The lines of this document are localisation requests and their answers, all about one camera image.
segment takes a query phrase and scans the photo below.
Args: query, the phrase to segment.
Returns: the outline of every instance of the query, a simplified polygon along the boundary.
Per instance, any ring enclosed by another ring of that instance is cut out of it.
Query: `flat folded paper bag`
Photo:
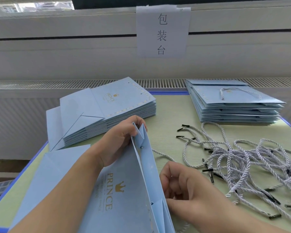
[[[137,130],[122,156],[98,176],[78,233],[175,232],[147,132],[144,125]],[[11,229],[49,194],[89,147],[44,155]]]

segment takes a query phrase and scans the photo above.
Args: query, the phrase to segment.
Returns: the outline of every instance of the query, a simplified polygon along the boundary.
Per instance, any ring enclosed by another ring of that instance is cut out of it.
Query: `gold crown logo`
[[[124,188],[126,185],[122,185],[122,183],[124,183],[124,181],[115,185],[115,192],[124,192],[124,190],[122,190],[122,188]]]

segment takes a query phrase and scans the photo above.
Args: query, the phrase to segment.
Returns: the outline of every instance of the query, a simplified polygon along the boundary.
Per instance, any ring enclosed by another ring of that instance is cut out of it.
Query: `paper sign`
[[[191,8],[176,5],[136,8],[137,51],[140,57],[183,57]]]

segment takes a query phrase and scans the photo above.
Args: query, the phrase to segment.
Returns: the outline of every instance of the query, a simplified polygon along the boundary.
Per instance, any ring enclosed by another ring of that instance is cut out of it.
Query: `hand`
[[[239,233],[260,223],[243,212],[198,170],[168,162],[160,180],[169,210],[200,233]]]
[[[111,128],[95,145],[91,148],[99,149],[98,156],[102,167],[111,165],[122,154],[124,148],[129,144],[131,136],[136,136],[137,131],[132,123],[139,128],[145,121],[137,115],[120,122]]]

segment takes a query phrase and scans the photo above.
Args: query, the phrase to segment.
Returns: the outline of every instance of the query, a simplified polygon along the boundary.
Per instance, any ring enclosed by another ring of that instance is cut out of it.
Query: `blue table edge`
[[[149,91],[152,95],[189,95],[188,91]],[[291,124],[285,120],[284,118],[281,118],[287,125],[291,127]],[[26,169],[31,165],[31,163],[35,160],[35,158],[40,154],[40,152],[44,149],[44,147],[48,144],[46,142],[41,149],[36,153],[36,155],[29,161],[29,163],[25,166],[25,168],[19,173],[19,175],[14,179],[14,181],[9,185],[9,187],[2,193],[0,196],[0,200],[6,195],[6,193],[12,188],[12,186],[15,184],[15,182],[20,178],[20,176],[26,171]],[[7,233],[9,228],[0,227],[0,233]]]

